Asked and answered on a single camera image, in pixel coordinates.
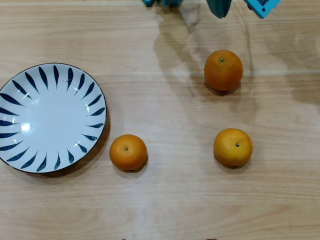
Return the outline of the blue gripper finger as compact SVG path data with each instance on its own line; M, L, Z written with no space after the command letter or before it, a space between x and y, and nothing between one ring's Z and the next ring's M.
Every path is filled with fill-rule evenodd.
M232 0L207 0L210 12L217 18L225 18L230 10Z

